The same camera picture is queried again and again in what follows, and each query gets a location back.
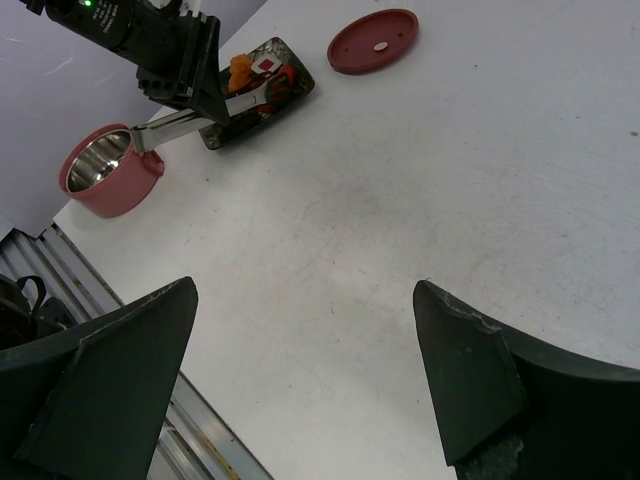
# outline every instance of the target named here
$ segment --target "red lid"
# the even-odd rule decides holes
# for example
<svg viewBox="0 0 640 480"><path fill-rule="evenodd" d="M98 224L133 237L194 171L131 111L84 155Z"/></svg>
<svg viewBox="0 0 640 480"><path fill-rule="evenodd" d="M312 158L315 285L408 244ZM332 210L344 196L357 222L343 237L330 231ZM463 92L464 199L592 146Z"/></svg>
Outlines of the red lid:
<svg viewBox="0 0 640 480"><path fill-rule="evenodd" d="M418 34L418 17L403 9L382 10L356 20L333 39L329 63L341 73L366 73L398 59Z"/></svg>

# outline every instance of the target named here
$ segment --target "patterned tray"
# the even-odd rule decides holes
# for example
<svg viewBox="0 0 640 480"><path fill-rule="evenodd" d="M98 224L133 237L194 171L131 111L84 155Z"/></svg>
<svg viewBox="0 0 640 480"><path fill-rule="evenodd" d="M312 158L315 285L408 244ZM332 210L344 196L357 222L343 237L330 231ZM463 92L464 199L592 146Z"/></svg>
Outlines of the patterned tray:
<svg viewBox="0 0 640 480"><path fill-rule="evenodd" d="M280 38L274 37L260 45L248 55L252 60L262 56L264 53L276 55L283 64L290 64L296 69L296 81L291 92L291 101L275 113L264 113L260 109L252 108L231 118L231 124L223 127L218 124L200 130L200 136L209 150L216 150L227 142L234 140L245 133L254 130L256 127L268 123L271 119L286 113L298 100L306 97L316 85L315 80L302 64L300 59ZM230 69L227 67L220 72L220 82L228 85Z"/></svg>

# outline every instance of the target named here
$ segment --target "orange toy food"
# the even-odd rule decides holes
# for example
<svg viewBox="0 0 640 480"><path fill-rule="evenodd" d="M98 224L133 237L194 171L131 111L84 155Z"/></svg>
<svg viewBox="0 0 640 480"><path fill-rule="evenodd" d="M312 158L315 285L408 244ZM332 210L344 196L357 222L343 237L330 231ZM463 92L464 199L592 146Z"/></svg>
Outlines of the orange toy food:
<svg viewBox="0 0 640 480"><path fill-rule="evenodd" d="M253 60L246 54L237 55L231 59L231 78L229 79L229 91L233 92L244 87L249 80L253 72L251 71L251 65Z"/></svg>

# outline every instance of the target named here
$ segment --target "white tabletop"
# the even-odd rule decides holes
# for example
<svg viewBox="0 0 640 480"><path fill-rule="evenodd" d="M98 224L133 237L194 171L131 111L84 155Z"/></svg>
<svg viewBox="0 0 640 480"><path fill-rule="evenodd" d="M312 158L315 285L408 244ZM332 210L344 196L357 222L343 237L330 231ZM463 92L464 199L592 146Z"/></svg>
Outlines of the white tabletop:
<svg viewBox="0 0 640 480"><path fill-rule="evenodd" d="M420 18L415 48L334 72L335 33L390 6ZM135 210L56 222L125 301L194 278L183 371L277 480L454 478L411 305L426 277L640 367L636 2L269 0L221 62L275 35L316 77L304 106L218 152L178 139Z"/></svg>

